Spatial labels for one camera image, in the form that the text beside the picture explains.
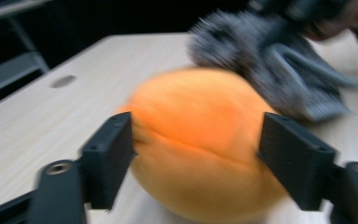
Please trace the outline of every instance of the white tabletop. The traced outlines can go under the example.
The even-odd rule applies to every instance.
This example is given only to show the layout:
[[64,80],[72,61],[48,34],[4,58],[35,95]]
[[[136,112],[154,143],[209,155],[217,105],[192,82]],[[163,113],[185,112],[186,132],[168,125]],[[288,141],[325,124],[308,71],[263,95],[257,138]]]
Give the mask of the white tabletop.
[[[109,36],[1,101],[0,204],[33,189],[44,165],[77,159],[82,144],[144,80],[192,64],[188,40],[187,34]],[[358,76],[358,45],[349,33],[314,46],[337,70]],[[343,98],[352,113],[308,127],[340,150],[340,165],[358,161],[358,91],[344,91]],[[302,212],[286,200],[264,223],[329,223],[330,204],[323,210]],[[111,212],[87,214],[89,223],[192,223],[154,201],[130,173]]]

